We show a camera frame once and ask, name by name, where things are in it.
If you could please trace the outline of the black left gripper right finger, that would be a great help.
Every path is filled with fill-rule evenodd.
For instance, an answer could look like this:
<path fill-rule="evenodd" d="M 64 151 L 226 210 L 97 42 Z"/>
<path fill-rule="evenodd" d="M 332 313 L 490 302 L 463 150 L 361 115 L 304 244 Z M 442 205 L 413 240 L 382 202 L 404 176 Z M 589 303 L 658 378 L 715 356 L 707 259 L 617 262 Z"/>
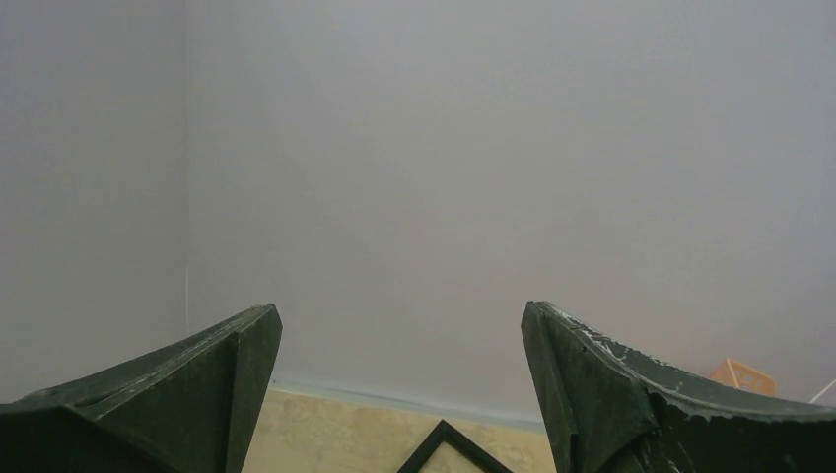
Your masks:
<path fill-rule="evenodd" d="M 548 302 L 522 338 L 560 472 L 831 472 L 835 411 L 736 389 L 625 346 Z"/>

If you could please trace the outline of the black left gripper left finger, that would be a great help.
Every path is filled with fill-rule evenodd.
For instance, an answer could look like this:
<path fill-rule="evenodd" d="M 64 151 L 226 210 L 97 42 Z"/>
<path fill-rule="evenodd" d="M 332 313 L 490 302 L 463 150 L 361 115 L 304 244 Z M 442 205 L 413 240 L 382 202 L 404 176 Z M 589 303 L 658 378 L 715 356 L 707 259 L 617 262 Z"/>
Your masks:
<path fill-rule="evenodd" d="M 5 472 L 239 472 L 280 346 L 273 304 L 1 407 Z"/>

